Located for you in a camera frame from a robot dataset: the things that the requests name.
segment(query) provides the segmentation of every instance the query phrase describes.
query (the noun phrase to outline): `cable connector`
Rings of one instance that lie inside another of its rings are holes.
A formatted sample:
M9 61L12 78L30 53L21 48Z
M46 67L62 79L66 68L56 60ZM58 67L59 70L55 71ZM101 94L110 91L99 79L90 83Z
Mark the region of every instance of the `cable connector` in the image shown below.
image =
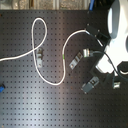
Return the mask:
M72 60L72 62L69 64L70 68L73 70L75 68L75 66L79 63L79 61L82 59L82 54L79 52L76 57L74 58L74 60Z
M89 49L83 49L83 55L84 55L84 58L86 57L92 57L93 56L93 50L89 50Z
M81 90L84 91L85 94L87 94L90 90L92 90L97 84L99 83L98 77L93 77L87 84L83 84Z

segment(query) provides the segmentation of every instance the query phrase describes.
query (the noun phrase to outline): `metal surface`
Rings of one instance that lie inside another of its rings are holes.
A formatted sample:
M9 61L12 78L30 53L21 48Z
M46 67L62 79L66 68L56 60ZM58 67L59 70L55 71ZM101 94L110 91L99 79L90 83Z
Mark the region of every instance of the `metal surface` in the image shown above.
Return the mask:
M107 34L107 11L0 11L0 57L16 56L31 49L31 25L42 17L48 25L43 44L43 67L40 72L58 82L62 71L62 46L74 31L89 23ZM44 27L36 23L35 44L44 35ZM96 58L83 58L72 71L74 56L83 49L100 49L86 33L72 37L65 49L66 78L57 87L43 82L34 67L32 54L18 60L0 62L0 128L127 128L128 86L122 83L113 90L111 80L85 95L83 83L92 76L89 71Z

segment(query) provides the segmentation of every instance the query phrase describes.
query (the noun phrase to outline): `perforated surface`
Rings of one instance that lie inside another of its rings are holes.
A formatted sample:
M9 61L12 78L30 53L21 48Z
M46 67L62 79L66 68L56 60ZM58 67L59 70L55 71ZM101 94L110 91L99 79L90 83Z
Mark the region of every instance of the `perforated surface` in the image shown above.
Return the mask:
M0 11L0 56L9 57L31 49L31 25L42 17L48 25L40 72L58 82L63 74L61 50L66 38L84 29L87 23L107 34L107 11ZM44 27L36 23L35 44L44 35ZM0 93L1 128L127 128L127 85L113 90L98 85L85 95L80 89L91 79L89 73L96 58L82 59L72 71L70 62L85 48L99 49L96 40L78 34L69 41L66 51L66 78L57 87L48 85L38 76L32 54L12 61L0 62L0 82L6 89Z

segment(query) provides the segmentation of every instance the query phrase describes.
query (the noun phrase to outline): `black pegboard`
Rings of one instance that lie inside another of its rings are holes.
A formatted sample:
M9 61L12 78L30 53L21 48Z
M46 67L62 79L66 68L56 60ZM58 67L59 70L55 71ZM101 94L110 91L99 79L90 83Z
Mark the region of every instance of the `black pegboard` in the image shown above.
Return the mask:
M42 75L52 81L61 80L61 50L66 38L74 31L97 27L107 34L107 11L0 11L0 57L16 56L31 49L31 25L42 17L48 26L43 44ZM34 29L35 44L44 35L44 26L37 22ZM100 49L96 40L78 34L65 49L66 78L57 87L38 76L32 54L18 60L0 62L0 82L6 89L0 93L1 128L127 128L127 84L113 90L111 80L107 86L98 85L89 94L81 91L83 83L91 79L90 69L96 58L82 59L72 71L70 62L84 48Z

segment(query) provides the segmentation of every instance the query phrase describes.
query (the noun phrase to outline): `plug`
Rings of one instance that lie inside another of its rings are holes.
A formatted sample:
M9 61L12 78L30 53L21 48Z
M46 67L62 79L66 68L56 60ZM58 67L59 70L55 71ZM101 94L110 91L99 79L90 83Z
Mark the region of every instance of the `plug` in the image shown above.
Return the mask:
M83 49L83 55L84 57L92 57L93 56L93 50L89 50L88 48L87 49Z
M87 84L84 83L81 90L87 94L90 90L92 90L99 83L99 78L94 76Z

